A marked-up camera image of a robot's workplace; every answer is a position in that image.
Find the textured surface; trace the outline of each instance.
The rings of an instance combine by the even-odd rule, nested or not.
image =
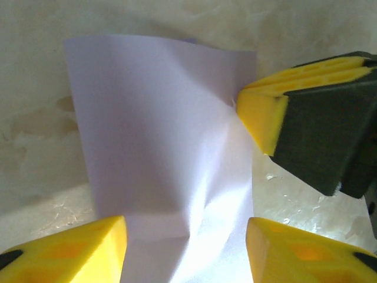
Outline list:
[[[133,33],[256,50],[258,75],[354,50],[376,53],[375,0],[0,2],[0,250],[94,218],[62,40]],[[369,250],[364,200],[325,198],[255,150],[257,216]]]

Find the white surface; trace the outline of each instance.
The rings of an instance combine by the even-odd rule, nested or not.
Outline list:
[[[127,221],[122,282],[250,282],[252,140],[232,99],[255,54],[122,35],[65,48],[98,216]]]

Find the folded paper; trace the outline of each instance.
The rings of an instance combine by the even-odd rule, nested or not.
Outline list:
[[[255,53],[136,35],[65,50],[98,216],[128,223],[121,282],[252,282],[252,141],[233,101]]]

